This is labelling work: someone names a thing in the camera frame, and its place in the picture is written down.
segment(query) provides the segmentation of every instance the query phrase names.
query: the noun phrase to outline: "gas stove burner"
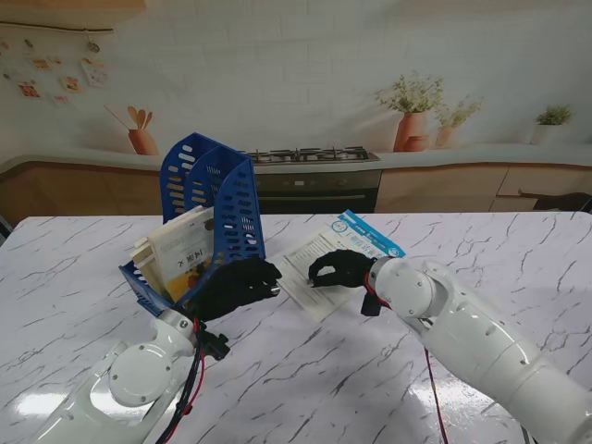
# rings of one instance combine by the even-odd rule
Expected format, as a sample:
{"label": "gas stove burner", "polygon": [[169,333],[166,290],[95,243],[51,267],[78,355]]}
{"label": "gas stove burner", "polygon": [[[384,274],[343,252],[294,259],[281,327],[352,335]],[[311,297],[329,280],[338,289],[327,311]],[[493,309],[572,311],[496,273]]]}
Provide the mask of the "gas stove burner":
{"label": "gas stove burner", "polygon": [[332,148],[294,148],[293,150],[271,150],[269,152],[246,153],[255,164],[299,164],[329,162],[368,162],[378,160],[362,146]]}

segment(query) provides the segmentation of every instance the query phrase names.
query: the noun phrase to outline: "potted plant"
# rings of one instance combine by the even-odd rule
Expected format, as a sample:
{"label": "potted plant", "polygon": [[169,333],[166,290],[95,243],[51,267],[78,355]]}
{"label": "potted plant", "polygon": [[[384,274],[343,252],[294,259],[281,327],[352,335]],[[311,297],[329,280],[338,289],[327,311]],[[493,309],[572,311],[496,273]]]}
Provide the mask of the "potted plant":
{"label": "potted plant", "polygon": [[[405,143],[410,137],[426,135],[426,111],[442,100],[442,78],[422,78],[413,71],[411,76],[401,76],[389,90],[378,92],[377,100],[390,109],[404,113],[393,151],[405,151]],[[424,145],[413,143],[410,149],[421,146]]]}
{"label": "potted plant", "polygon": [[440,128],[436,137],[436,148],[448,148],[454,138],[456,129],[459,128],[470,116],[481,109],[483,97],[479,100],[471,101],[467,95],[462,99],[455,109],[450,109],[446,105],[441,105],[436,111]]}
{"label": "potted plant", "polygon": [[554,139],[561,125],[572,118],[572,108],[569,105],[549,105],[547,110],[536,118],[536,127],[531,139],[534,145],[545,145]]}

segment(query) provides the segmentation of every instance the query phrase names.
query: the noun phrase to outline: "terracotta vase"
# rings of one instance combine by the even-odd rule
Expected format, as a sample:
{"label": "terracotta vase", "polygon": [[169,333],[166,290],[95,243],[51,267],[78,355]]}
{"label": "terracotta vase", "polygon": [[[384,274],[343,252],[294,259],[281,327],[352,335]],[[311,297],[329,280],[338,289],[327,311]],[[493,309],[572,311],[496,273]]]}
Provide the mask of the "terracotta vase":
{"label": "terracotta vase", "polygon": [[456,132],[454,127],[440,127],[438,136],[436,137],[436,149],[449,148]]}
{"label": "terracotta vase", "polygon": [[397,139],[392,151],[404,151],[405,143],[411,136],[422,136],[426,134],[426,112],[423,113],[405,113],[399,128],[397,129]]}
{"label": "terracotta vase", "polygon": [[137,154],[158,155],[156,142],[145,129],[130,129],[129,141],[133,145],[133,149]]}
{"label": "terracotta vase", "polygon": [[533,145],[550,145],[555,142],[560,130],[561,125],[536,125],[530,142]]}
{"label": "terracotta vase", "polygon": [[405,146],[403,147],[403,151],[407,153],[412,153],[416,151],[424,151],[429,148],[429,136],[427,134],[423,134],[421,136],[409,136]]}

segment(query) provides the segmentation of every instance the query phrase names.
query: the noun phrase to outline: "tiled wall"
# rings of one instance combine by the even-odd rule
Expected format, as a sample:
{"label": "tiled wall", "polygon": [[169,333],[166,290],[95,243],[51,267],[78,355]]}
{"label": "tiled wall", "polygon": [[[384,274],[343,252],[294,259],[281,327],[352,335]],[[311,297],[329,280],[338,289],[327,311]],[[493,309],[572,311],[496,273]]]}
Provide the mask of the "tiled wall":
{"label": "tiled wall", "polygon": [[[0,117],[21,149],[128,150],[108,104],[154,110],[162,151],[194,130],[244,150],[388,150],[399,117],[375,93],[412,69],[443,76],[448,102],[484,96],[465,142],[526,140],[558,102],[576,112],[565,140],[592,136],[589,0],[148,0],[115,27],[97,38],[110,86],[86,88],[70,109],[26,103],[0,84]],[[74,58],[82,48],[69,35],[10,32]]]}

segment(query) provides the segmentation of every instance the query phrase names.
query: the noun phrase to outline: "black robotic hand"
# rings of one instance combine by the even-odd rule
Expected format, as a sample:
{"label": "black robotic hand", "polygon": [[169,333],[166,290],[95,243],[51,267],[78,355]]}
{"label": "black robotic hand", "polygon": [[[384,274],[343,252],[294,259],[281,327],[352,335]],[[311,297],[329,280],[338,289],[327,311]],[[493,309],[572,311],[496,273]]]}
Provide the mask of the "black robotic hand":
{"label": "black robotic hand", "polygon": [[[344,287],[366,287],[362,315],[378,316],[380,308],[389,305],[380,300],[373,289],[367,286],[366,275],[369,273],[376,259],[352,250],[336,250],[316,259],[308,268],[308,278],[313,281],[313,287],[328,287],[342,285]],[[326,266],[335,268],[333,273],[318,276]]]}
{"label": "black robotic hand", "polygon": [[277,296],[272,289],[279,278],[279,270],[258,257],[220,266],[187,302],[186,313],[203,322],[217,319],[243,305]]}
{"label": "black robotic hand", "polygon": [[[364,278],[375,261],[376,259],[352,250],[336,250],[316,259],[308,268],[308,278],[313,281],[313,287],[362,287]],[[332,266],[335,271],[318,276],[319,271],[326,266]]]}

